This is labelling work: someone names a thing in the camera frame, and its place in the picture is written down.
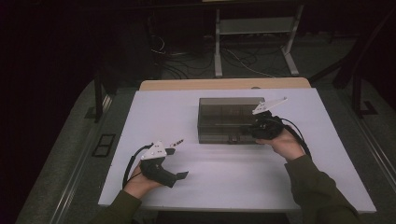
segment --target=dark green sleeve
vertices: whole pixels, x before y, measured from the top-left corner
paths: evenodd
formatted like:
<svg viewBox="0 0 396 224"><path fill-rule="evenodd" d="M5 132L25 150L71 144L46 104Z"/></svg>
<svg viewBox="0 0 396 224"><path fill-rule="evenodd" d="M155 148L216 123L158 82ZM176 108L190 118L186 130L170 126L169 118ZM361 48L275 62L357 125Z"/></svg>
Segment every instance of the dark green sleeve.
<svg viewBox="0 0 396 224"><path fill-rule="evenodd" d="M362 223L356 209L338 190L334 180L318 170L308 156L285 164L294 201L303 210L304 224Z"/></svg>
<svg viewBox="0 0 396 224"><path fill-rule="evenodd" d="M104 210L102 210L93 220L91 224L116 224L128 223L131 224L134 213L139 208L142 202L134 196L121 190L114 202Z"/></svg>

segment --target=floor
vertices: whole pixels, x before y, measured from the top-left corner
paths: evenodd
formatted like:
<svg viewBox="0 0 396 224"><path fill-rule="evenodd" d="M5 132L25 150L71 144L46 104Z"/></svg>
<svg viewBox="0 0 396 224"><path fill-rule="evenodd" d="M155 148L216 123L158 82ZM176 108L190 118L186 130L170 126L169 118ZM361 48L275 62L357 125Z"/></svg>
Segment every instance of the floor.
<svg viewBox="0 0 396 224"><path fill-rule="evenodd" d="M223 78L290 77L279 50L285 38L283 35L223 37ZM291 55L301 77L312 77L340 60L355 41L353 38L339 38L330 43L329 39L327 34L296 37ZM166 46L166 41L162 42L160 38L159 41L159 47L153 50L157 51L156 63L162 68L162 79L214 78L211 36L205 37L199 52ZM376 213L362 214L361 217L366 223L396 223L396 188L391 183L394 177L390 175L392 167L383 165L380 161L384 156L376 155L377 151L373 150L379 145L389 163L396 165L396 113L370 83L363 82L362 98L373 104L377 114L357 119L350 109L350 86L344 90L332 86L336 74L337 71L333 71L312 86L318 89L334 127L377 208ZM100 122L94 123L90 112L94 107L93 85L87 86L76 101L18 223L85 223L101 209L97 200L136 90L136 87L120 88L116 95L106 98L105 114ZM91 157L92 149L103 133L116 134L110 154L107 158ZM61 168L57 167L59 161L63 161ZM59 197L49 198L45 197L46 194ZM45 201L37 208L38 199ZM147 220L155 217L156 213L142 211L138 215L136 218ZM290 223L302 223L299 212L287 216Z"/></svg>

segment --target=dark background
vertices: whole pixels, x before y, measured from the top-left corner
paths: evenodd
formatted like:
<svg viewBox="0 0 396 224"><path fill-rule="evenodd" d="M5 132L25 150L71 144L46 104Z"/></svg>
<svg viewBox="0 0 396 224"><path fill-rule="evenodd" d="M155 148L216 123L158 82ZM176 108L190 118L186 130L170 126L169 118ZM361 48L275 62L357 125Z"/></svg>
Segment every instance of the dark background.
<svg viewBox="0 0 396 224"><path fill-rule="evenodd" d="M153 2L131 3L138 6ZM304 8L298 34L369 34L390 3L314 1ZM98 71L110 93L119 86L138 86L141 80L158 78L149 52L149 31L179 43L196 41L197 46L203 35L214 31L213 11L156 12L148 24L147 16L152 15L147 11L80 11L75 2L64 0L0 1L1 223L15 222L74 102ZM185 32L191 24L193 31ZM172 33L166 32L175 27ZM390 52L396 51L392 43L395 37L394 25L387 25L379 35L380 41L370 49L374 57L365 58L370 66L360 67L363 76L393 106L396 69ZM373 77L370 67L375 66L381 66L383 74Z"/></svg>

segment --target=metal frame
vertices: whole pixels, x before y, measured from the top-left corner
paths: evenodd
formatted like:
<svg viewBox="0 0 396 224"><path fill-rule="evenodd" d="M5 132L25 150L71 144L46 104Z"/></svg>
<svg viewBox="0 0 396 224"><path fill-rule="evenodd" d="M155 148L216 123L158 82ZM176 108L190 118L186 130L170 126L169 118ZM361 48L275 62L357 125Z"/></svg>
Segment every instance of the metal frame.
<svg viewBox="0 0 396 224"><path fill-rule="evenodd" d="M86 160L91 155L91 149L94 146L94 141L96 139L96 136L99 134L99 132L102 129L102 126L106 120L107 110L110 108L111 103L112 103L112 99L107 95L105 97L105 100L101 104L103 106L101 107L102 116L98 118L97 122L95 122L89 130L89 133L86 137L81 153L78 157L76 166L74 167L74 170L72 171L72 174L70 175L70 178L68 179L67 184L64 187L64 190L61 195L61 199L59 200L58 205L56 206L55 211L53 212L49 223L57 224L64 222L64 218L70 207L70 203L73 201L73 197L78 188L78 184L80 183L84 170L86 168Z"/></svg>
<svg viewBox="0 0 396 224"><path fill-rule="evenodd" d="M389 158L387 157L386 153L376 140L373 133L370 131L367 123L364 119L361 118L360 114L357 114L355 108L350 107L349 104L349 97L347 96L345 91L339 91L338 95L341 98L341 101L347 112L349 113L350 117L355 121L358 125L361 134L363 135L364 139L366 140L366 144L373 154L375 161L377 162L379 168L381 169L382 173L384 174L385 178L388 180L392 189L396 192L396 168L392 165Z"/></svg>
<svg viewBox="0 0 396 224"><path fill-rule="evenodd" d="M299 71L297 69L297 66L294 63L294 60L291 57L290 51L291 51L291 46L294 41L294 37L296 36L297 33L297 28L300 23L301 15L303 14L303 9L304 5L299 5L297 8L297 12L295 16L292 19L291 27L290 27L290 32L289 32L289 39L287 41L286 46L284 46L281 50L283 53L283 56L285 58L286 64L288 65L288 68L290 70L290 73L293 77L299 76ZM281 33L284 32L283 30L279 31L260 31L259 33ZM243 32L244 34L251 34L251 33L258 33L258 31L255 32ZM215 46L215 75L216 77L222 77L222 69L221 69L221 55L220 55L220 50L219 50L219 37L220 35L230 35L230 34L242 34L240 31L235 30L235 32L227 32L227 33L222 33L221 32L221 20L220 20L220 15L219 15L219 9L216 11L216 46Z"/></svg>

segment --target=wrist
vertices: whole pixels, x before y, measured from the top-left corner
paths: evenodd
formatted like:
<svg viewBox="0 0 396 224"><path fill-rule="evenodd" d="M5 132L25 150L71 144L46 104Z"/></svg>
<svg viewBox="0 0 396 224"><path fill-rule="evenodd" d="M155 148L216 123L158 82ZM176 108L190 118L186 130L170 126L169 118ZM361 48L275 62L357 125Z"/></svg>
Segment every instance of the wrist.
<svg viewBox="0 0 396 224"><path fill-rule="evenodd" d="M145 196L150 191L150 188L148 188L144 184L131 182L125 186L123 191L136 197L137 199L141 199L141 198L143 198L143 196Z"/></svg>
<svg viewBox="0 0 396 224"><path fill-rule="evenodd" d="M287 162L290 162L290 161L294 161L294 160L302 157L303 155L305 155L305 153L302 150L296 151L296 152L290 154L287 158L285 157L285 159Z"/></svg>

